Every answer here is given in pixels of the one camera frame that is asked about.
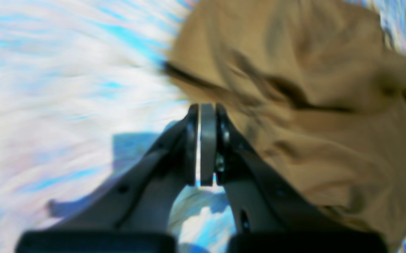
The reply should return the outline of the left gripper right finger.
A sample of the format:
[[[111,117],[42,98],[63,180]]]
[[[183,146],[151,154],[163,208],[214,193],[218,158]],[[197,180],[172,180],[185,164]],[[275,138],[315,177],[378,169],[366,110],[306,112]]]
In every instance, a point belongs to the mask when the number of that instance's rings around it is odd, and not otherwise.
[[[228,253],[386,253],[381,238],[322,214],[270,167],[220,104],[201,105],[201,185],[222,186],[236,234]]]

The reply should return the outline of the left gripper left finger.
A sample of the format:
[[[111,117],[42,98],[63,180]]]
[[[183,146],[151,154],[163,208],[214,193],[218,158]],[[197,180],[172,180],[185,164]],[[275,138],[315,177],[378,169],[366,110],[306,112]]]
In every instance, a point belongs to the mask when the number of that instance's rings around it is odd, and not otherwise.
[[[50,229],[24,233],[17,253],[176,253],[170,212],[196,182],[199,107],[152,145],[140,161],[87,208]]]

